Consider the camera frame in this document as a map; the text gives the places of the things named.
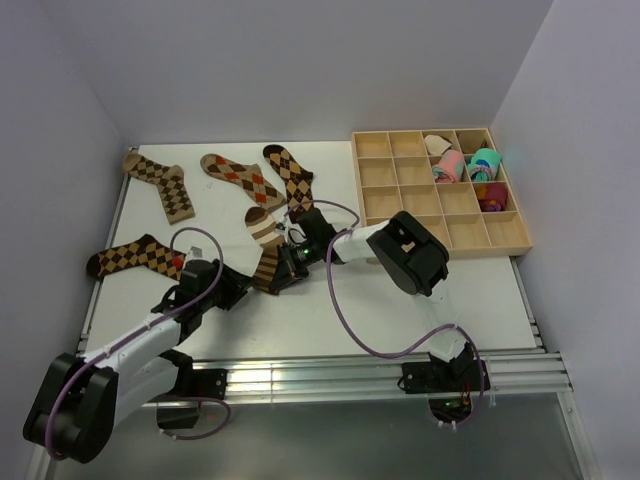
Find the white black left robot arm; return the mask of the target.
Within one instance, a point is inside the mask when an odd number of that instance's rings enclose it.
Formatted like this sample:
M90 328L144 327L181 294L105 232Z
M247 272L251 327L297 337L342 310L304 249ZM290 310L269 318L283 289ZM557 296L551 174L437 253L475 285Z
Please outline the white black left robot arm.
M84 354L61 354L49 365L25 420L23 438L56 460L88 463L114 428L145 403L212 402L228 410L224 369L197 370L177 347L213 308L228 311L247 293L250 277L219 260L190 260L136 328Z

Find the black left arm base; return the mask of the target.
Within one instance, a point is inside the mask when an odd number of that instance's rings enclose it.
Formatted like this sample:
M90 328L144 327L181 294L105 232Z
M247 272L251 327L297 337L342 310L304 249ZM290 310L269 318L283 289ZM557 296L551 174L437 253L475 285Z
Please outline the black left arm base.
M231 407L225 402L228 371L223 368L196 369L180 373L177 385L160 394L152 402L161 403L156 409L156 424L160 433L176 440L199 440L218 433L231 419ZM200 418L204 403L221 406L224 416L212 430L199 434L186 434Z

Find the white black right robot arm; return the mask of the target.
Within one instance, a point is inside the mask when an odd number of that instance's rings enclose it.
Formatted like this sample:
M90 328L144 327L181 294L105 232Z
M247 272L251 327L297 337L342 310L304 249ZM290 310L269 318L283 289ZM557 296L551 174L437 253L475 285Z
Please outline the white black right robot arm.
M477 347L462 329L448 300L449 252L444 244L414 216L399 211L391 219L373 226L335 229L322 212L312 207L297 218L303 241L266 247L264 254L276 255L275 270L267 275L264 289L270 294L305 280L309 268L323 261L329 297L337 317L351 339L368 354L399 359L426 344L430 358L430 376L443 389L452 390L462 383L473 363L482 361ZM375 259L402 292L423 296L431 305L432 328L421 339L400 352L379 352L361 340L340 309L333 282L332 267L361 259Z

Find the brown tan striped sock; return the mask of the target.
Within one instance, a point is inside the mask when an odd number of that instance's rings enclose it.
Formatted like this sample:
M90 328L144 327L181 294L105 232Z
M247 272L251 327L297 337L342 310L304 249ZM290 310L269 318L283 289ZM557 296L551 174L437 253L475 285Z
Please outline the brown tan striped sock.
M262 249L252 277L253 286L270 295L276 295L277 292L272 283L279 262L278 246L284 243L284 236L276 231L276 220L272 214L262 207L254 206L247 210L245 225Z

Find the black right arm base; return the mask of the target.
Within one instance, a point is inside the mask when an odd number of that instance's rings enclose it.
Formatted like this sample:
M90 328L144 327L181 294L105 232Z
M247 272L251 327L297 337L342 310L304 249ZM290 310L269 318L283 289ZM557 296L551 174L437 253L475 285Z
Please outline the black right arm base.
M408 395L448 394L430 400L429 408L438 421L453 424L473 412L472 394L484 394L491 384L485 362L466 344L449 362L430 354L428 361L403 363L397 387Z

